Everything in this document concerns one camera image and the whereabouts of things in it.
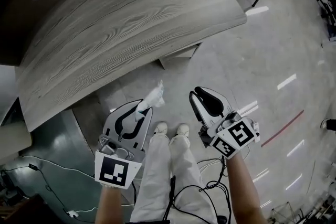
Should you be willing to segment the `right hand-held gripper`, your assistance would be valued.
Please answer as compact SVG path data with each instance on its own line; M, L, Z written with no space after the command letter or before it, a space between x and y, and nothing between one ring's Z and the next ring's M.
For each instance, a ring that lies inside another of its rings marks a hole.
M213 147L226 159L231 159L251 142L259 142L259 123L232 111L225 96L210 88L195 87L189 93L189 101L203 125L199 136L205 147ZM218 116L224 117L212 124L212 117Z

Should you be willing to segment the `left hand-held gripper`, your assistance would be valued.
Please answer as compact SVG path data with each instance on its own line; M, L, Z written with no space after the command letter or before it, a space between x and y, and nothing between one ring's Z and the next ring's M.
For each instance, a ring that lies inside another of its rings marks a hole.
M103 127L105 135L99 137L100 148L95 153L95 181L128 189L136 177L145 158L141 149L153 114L150 107L141 113L143 118L136 120L136 108L141 101L128 102L108 115Z

